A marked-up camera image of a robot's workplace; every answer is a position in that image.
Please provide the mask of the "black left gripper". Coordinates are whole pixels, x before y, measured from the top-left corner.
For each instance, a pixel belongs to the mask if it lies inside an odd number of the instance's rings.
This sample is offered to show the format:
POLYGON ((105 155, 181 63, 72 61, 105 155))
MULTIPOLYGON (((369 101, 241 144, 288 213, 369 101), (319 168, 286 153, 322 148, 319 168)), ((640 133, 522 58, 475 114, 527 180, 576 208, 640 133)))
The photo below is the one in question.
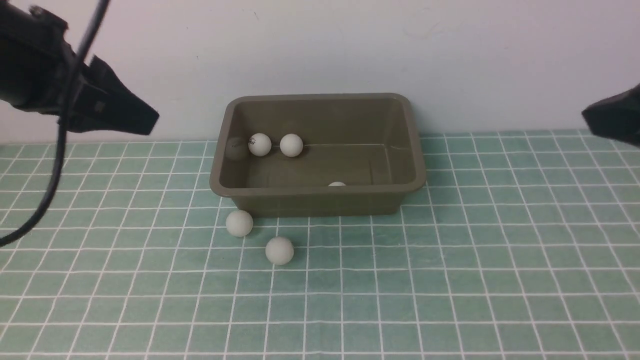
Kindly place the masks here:
MULTIPOLYGON (((0 7, 1 100, 23 112, 59 116, 77 60, 66 42, 68 23, 39 6, 0 7)), ((149 136, 160 115, 97 57, 82 69, 75 94, 75 132, 149 136)))

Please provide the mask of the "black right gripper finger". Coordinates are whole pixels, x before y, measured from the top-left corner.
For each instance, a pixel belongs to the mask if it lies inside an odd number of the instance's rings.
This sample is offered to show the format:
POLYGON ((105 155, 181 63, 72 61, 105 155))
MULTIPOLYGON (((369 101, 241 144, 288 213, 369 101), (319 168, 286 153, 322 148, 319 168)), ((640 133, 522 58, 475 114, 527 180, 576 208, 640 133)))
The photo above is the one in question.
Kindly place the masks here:
POLYGON ((588 105, 582 117, 600 138, 640 146, 640 85, 588 105))

